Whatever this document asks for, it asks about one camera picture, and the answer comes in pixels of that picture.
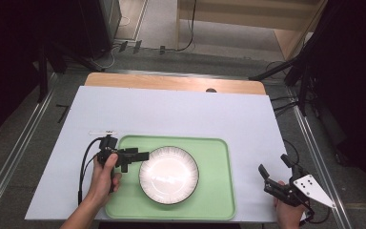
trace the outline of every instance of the wire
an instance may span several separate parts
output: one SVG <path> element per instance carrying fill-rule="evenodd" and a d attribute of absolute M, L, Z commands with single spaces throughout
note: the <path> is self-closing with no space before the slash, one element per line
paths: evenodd
<path fill-rule="evenodd" d="M 182 52 L 182 51 L 187 50 L 191 46 L 191 44 L 193 42 L 193 38 L 194 38 L 193 28 L 194 28 L 194 16 L 195 16 L 195 7 L 196 7 L 196 5 L 197 5 L 197 0 L 194 0 L 193 15 L 192 15 L 192 24 L 191 25 L 189 24 L 189 30 L 190 30 L 190 33 L 191 33 L 192 37 L 190 39 L 189 44 L 185 48 L 183 48 L 183 49 L 154 49 L 154 48 L 142 48 L 142 47 L 140 47 L 139 49 L 140 50 L 152 50 L 152 51 L 164 51 L 164 52 Z M 135 47 L 134 46 L 127 46 L 126 49 L 135 49 Z"/>
<path fill-rule="evenodd" d="M 276 112 L 276 111 L 279 111 L 279 110 L 282 110 L 282 109 L 286 109 L 287 107 L 293 106 L 293 105 L 296 105 L 296 102 L 291 102 L 291 103 L 288 103 L 288 104 L 286 104 L 284 106 L 274 108 L 273 111 Z"/>
<path fill-rule="evenodd" d="M 189 44 L 185 48 L 180 49 L 180 50 L 176 50 L 177 52 L 185 51 L 187 48 L 189 48 L 189 46 L 191 46 L 191 44 L 193 42 L 193 38 L 194 38 L 194 16 L 195 16 L 195 6 L 196 5 L 197 5 L 197 0 L 194 0 L 193 16 L 192 16 L 192 27 L 189 26 L 189 30 L 190 30 L 190 32 L 192 34 L 192 38 L 190 39 Z"/>
<path fill-rule="evenodd" d="M 112 53 L 115 49 L 117 49 L 118 46 L 113 47 L 112 50 L 110 51 L 110 54 L 112 55 L 112 63 L 109 66 L 102 66 L 96 62 L 93 61 L 93 59 L 91 59 L 91 62 L 95 65 L 97 65 L 98 67 L 102 68 L 102 69 L 108 69 L 109 67 L 111 67 L 114 64 L 115 58 L 114 58 L 114 54 Z"/>
<path fill-rule="evenodd" d="M 94 158 L 96 157 L 97 155 L 94 155 L 89 161 L 88 163 L 86 164 L 85 166 L 85 169 L 83 171 L 83 178 L 85 178 L 85 174 L 86 174 L 86 169 L 88 168 L 88 165 L 94 160 Z"/>
<path fill-rule="evenodd" d="M 79 191 L 78 191 L 78 205 L 82 202 L 82 184 L 83 184 L 83 178 L 85 175 L 85 161 L 86 157 L 88 156 L 88 152 L 91 149 L 91 146 L 94 144 L 94 142 L 103 139 L 103 137 L 98 137 L 97 139 L 93 140 L 91 144 L 89 144 L 88 148 L 85 151 L 85 154 L 83 156 L 82 165 L 81 165 L 81 171 L 79 174 Z"/>
<path fill-rule="evenodd" d="M 281 97 L 277 97 L 277 98 L 272 98 L 272 99 L 270 99 L 270 101 L 273 102 L 273 101 L 280 100 L 280 99 L 297 99 L 297 96 L 281 96 Z"/>
<path fill-rule="evenodd" d="M 132 20 L 131 20 L 129 17 L 121 16 L 121 18 L 126 18 L 128 21 L 127 21 L 127 23 L 126 23 L 126 24 L 124 24 L 124 25 L 119 25 L 118 27 L 125 27 L 125 26 L 130 25 L 130 22 L 131 22 Z"/>
<path fill-rule="evenodd" d="M 299 163 L 299 152 L 296 149 L 296 147 L 293 145 L 293 143 L 291 143 L 290 141 L 286 140 L 283 138 L 283 141 L 286 142 L 287 144 L 289 144 L 291 147 L 293 147 L 295 154 L 296 154 L 296 161 L 295 161 L 295 165 L 297 165 Z"/>
<path fill-rule="evenodd" d="M 268 69 L 269 69 L 269 67 L 270 67 L 272 64 L 275 64 L 275 63 L 284 63 L 284 61 L 279 61 L 279 60 L 277 60 L 277 61 L 270 62 L 270 63 L 266 66 L 265 72 L 267 72 L 267 71 L 268 71 Z"/>
<path fill-rule="evenodd" d="M 311 223 L 311 224 L 320 224 L 320 223 L 323 223 L 323 222 L 325 222 L 326 220 L 329 219 L 329 216 L 330 215 L 331 215 L 331 208 L 328 207 L 328 211 L 327 211 L 326 216 L 325 216 L 325 218 L 323 220 L 321 220 L 321 221 L 309 221 L 309 223 Z"/>

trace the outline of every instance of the cable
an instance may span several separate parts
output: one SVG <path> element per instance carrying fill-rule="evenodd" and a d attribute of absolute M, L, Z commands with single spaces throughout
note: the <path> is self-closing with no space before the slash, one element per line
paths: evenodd
<path fill-rule="evenodd" d="M 277 97 L 277 98 L 272 98 L 272 99 L 270 99 L 270 101 L 273 102 L 273 101 L 280 100 L 280 99 L 297 99 L 297 96 L 281 96 L 281 97 Z"/>
<path fill-rule="evenodd" d="M 299 151 L 296 149 L 296 147 L 290 141 L 288 141 L 288 140 L 286 140 L 284 138 L 283 138 L 283 141 L 286 142 L 287 144 L 289 144 L 291 147 L 293 147 L 293 149 L 295 151 L 295 154 L 296 154 L 295 165 L 297 165 L 299 163 Z"/>
<path fill-rule="evenodd" d="M 190 29 L 191 31 L 191 34 L 192 34 L 192 38 L 190 39 L 190 42 L 189 44 L 183 48 L 183 49 L 180 49 L 180 50 L 176 50 L 177 52 L 182 52 L 182 51 L 185 51 L 187 48 L 189 48 L 189 46 L 192 44 L 193 42 L 193 38 L 194 38 L 194 16 L 195 16 L 195 6 L 197 5 L 197 0 L 194 0 L 194 7 L 193 7 L 193 16 L 192 16 L 192 27 Z"/>
<path fill-rule="evenodd" d="M 321 224 L 321 223 L 324 223 L 326 220 L 329 219 L 329 216 L 330 215 L 331 215 L 331 208 L 328 207 L 328 211 L 327 211 L 326 216 L 325 216 L 325 218 L 323 220 L 321 220 L 321 221 L 309 221 L 309 223 L 311 223 L 311 224 Z"/>
<path fill-rule="evenodd" d="M 91 144 L 89 144 L 88 148 L 85 151 L 85 154 L 83 156 L 82 165 L 81 165 L 81 171 L 79 175 L 79 191 L 78 191 L 78 205 L 82 202 L 82 184 L 83 184 L 83 178 L 85 176 L 85 161 L 86 157 L 88 156 L 88 152 L 91 149 L 91 146 L 94 144 L 94 142 L 103 139 L 103 137 L 98 137 L 97 139 L 93 140 Z"/>
<path fill-rule="evenodd" d="M 126 23 L 126 24 L 124 24 L 124 25 L 119 25 L 118 27 L 125 27 L 125 26 L 130 25 L 130 22 L 131 22 L 132 20 L 131 20 L 129 17 L 121 16 L 121 18 L 126 18 L 128 21 L 127 21 L 127 23 Z"/>
<path fill-rule="evenodd" d="M 287 108 L 287 107 L 289 107 L 289 106 L 293 106 L 293 105 L 296 105 L 296 102 L 291 102 L 291 103 L 288 103 L 288 104 L 286 104 L 286 105 L 284 105 L 284 106 L 274 108 L 274 109 L 273 109 L 273 111 L 275 111 L 275 112 L 276 112 L 276 111 L 279 111 L 279 110 L 285 109 L 285 108 Z"/>
<path fill-rule="evenodd" d="M 83 171 L 83 178 L 85 178 L 85 174 L 86 174 L 86 169 L 88 168 L 88 165 L 94 160 L 94 158 L 96 157 L 96 155 L 94 155 L 86 164 L 85 169 Z"/>
<path fill-rule="evenodd" d="M 275 63 L 284 63 L 284 61 L 279 61 L 279 60 L 277 60 L 277 61 L 270 62 L 270 63 L 266 66 L 265 72 L 267 72 L 267 70 L 269 69 L 269 67 L 270 67 L 272 64 L 275 64 Z"/>
<path fill-rule="evenodd" d="M 112 55 L 112 63 L 109 66 L 102 66 L 96 62 L 93 61 L 93 59 L 91 59 L 91 62 L 95 65 L 97 65 L 98 67 L 102 68 L 102 69 L 108 69 L 109 67 L 111 67 L 114 64 L 115 58 L 114 58 L 114 54 L 112 53 L 115 49 L 117 49 L 118 46 L 113 47 L 112 50 L 110 51 L 110 54 Z"/>
<path fill-rule="evenodd" d="M 297 104 L 296 103 L 290 103 L 290 104 L 287 104 L 286 106 L 283 107 L 283 109 L 278 112 L 277 114 L 275 114 L 275 117 L 279 117 L 280 115 L 283 115 L 285 112 L 287 112 L 290 108 L 293 108 L 295 107 Z"/>

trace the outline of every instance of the gray floor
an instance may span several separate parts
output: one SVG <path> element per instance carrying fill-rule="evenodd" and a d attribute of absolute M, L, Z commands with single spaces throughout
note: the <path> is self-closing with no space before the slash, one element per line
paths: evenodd
<path fill-rule="evenodd" d="M 156 39 L 146 35 L 145 28 L 142 28 L 139 37 L 145 36 L 148 38 L 143 39 L 143 44 L 145 44 L 144 41 L 148 41 L 149 43 L 147 44 L 150 47 L 151 41 L 155 41 Z M 271 36 L 269 39 L 272 43 L 267 46 L 266 44 L 257 45 L 254 41 L 254 49 L 258 49 L 258 51 L 249 52 L 249 56 L 247 57 L 243 55 L 242 51 L 235 52 L 235 49 L 230 49 L 229 56 L 221 54 L 221 52 L 215 49 L 199 50 L 197 49 L 199 46 L 197 44 L 196 49 L 198 52 L 193 52 L 193 50 L 191 52 L 166 52 L 163 55 L 160 55 L 159 51 L 149 49 L 141 49 L 136 54 L 132 53 L 132 48 L 128 48 L 124 52 L 118 52 L 118 49 L 115 49 L 112 53 L 105 54 L 103 58 L 96 62 L 103 66 L 109 66 L 113 62 L 113 56 L 114 63 L 106 69 L 106 72 L 109 73 L 123 70 L 161 73 L 196 73 L 203 74 L 204 77 L 213 75 L 213 77 L 219 78 L 247 80 L 248 76 L 264 73 L 274 65 L 279 64 L 273 63 L 269 66 L 271 61 L 280 60 L 275 54 L 269 57 L 268 53 L 265 52 L 268 49 L 272 52 L 279 52 Z M 156 48 L 158 45 L 154 44 L 150 48 Z M 24 217 L 31 202 L 33 191 L 44 172 L 52 148 L 64 123 L 64 121 L 58 123 L 64 109 L 56 105 L 71 105 L 78 86 L 84 84 L 89 74 L 89 71 L 84 67 L 71 60 L 68 60 L 68 64 L 69 68 L 66 73 L 58 75 L 58 82 L 55 85 L 48 108 L 30 139 L 29 145 L 14 171 L 8 187 L 0 198 L 0 228 L 58 228 L 62 223 L 60 221 L 26 221 Z M 267 94 L 271 98 L 288 95 L 288 89 L 282 81 L 284 75 L 284 73 L 278 73 L 263 81 Z M 36 106 L 35 102 L 37 97 L 38 89 L 34 90 L 23 101 L 19 108 L 1 127 L 0 170 L 4 166 L 17 138 L 21 135 L 23 128 L 27 124 Z M 273 107 L 282 106 L 288 102 L 290 102 L 288 99 L 275 101 L 273 102 Z M 315 118 L 311 108 L 309 106 L 307 108 L 308 121 L 314 132 L 319 149 L 324 156 L 329 172 L 335 181 L 335 187 L 346 207 L 349 219 L 355 228 L 366 228 L 366 174 L 358 168 L 343 167 L 336 163 L 334 157 L 335 149 L 325 129 L 322 127 L 320 121 Z M 300 164 L 318 178 L 308 146 L 298 126 L 295 111 L 289 110 L 287 113 L 279 116 L 277 123 L 283 138 L 292 142 L 300 152 Z M 287 144 L 286 147 L 288 154 L 294 157 L 294 150 Z M 316 203 L 313 203 L 313 207 L 316 211 L 315 220 L 323 219 L 326 209 Z M 262 228 L 262 225 L 252 223 L 243 224 L 242 227 L 253 229 Z M 264 228 L 277 228 L 277 226 L 271 223 L 264 225 Z M 304 228 L 337 228 L 337 225 L 333 214 L 331 214 L 329 219 L 323 224 L 307 224 Z"/>

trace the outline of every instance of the metal frame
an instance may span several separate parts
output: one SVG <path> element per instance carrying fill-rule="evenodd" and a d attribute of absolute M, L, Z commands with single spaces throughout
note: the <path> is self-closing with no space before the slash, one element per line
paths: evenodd
<path fill-rule="evenodd" d="M 17 139 L 16 144 L 14 145 L 13 149 L 8 156 L 4 166 L 0 171 L 0 198 L 5 192 L 6 187 L 8 186 L 10 179 L 22 158 L 23 153 L 25 152 L 28 144 L 34 134 L 36 127 L 38 126 L 41 117 L 43 116 L 44 112 L 47 109 L 47 106 L 50 103 L 52 98 L 53 89 L 57 83 L 58 77 L 55 73 L 51 75 L 51 79 L 49 82 L 49 92 L 47 96 L 36 105 L 34 111 L 26 124 L 25 129 L 23 130 L 22 134 Z"/>
<path fill-rule="evenodd" d="M 289 96 L 296 96 L 296 93 L 290 88 L 288 89 L 288 93 Z M 308 123 L 308 119 L 306 116 L 302 115 L 301 111 L 297 107 L 295 107 L 294 110 L 299 127 L 301 128 L 302 134 L 304 135 L 305 141 L 308 145 L 311 158 L 320 177 L 321 185 L 328 193 L 328 196 L 335 203 L 335 208 L 333 208 L 332 211 L 334 213 L 337 226 L 338 228 L 353 228 L 352 223 L 347 216 L 347 212 L 343 205 L 343 202 L 341 201 L 340 196 L 333 183 L 329 170 L 325 165 L 322 154 L 319 151 L 314 134 Z"/>

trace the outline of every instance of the hand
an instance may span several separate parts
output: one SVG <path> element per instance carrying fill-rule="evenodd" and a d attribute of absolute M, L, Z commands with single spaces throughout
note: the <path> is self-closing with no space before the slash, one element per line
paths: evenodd
<path fill-rule="evenodd" d="M 120 185 L 121 174 L 116 173 L 111 180 L 111 172 L 117 162 L 118 155 L 111 154 L 104 166 L 98 161 L 97 157 L 93 160 L 93 174 L 91 176 L 91 187 L 84 201 L 89 201 L 98 210 L 103 207 L 110 199 L 109 190 L 111 182 L 114 185 L 113 191 L 117 192 Z"/>
<path fill-rule="evenodd" d="M 302 214 L 305 211 L 305 207 L 303 205 L 293 207 L 277 198 L 274 198 L 274 207 L 277 211 L 277 223 L 281 229 L 299 228 L 299 222 L 301 221 Z"/>
<path fill-rule="evenodd" d="M 61 229 L 91 228 L 97 212 L 109 201 L 111 184 L 114 185 L 114 192 L 117 192 L 120 185 L 121 174 L 115 174 L 111 180 L 111 172 L 117 159 L 117 154 L 111 154 L 104 166 L 97 161 L 97 157 L 93 160 L 94 167 L 89 192 L 76 210 L 62 224 Z"/>

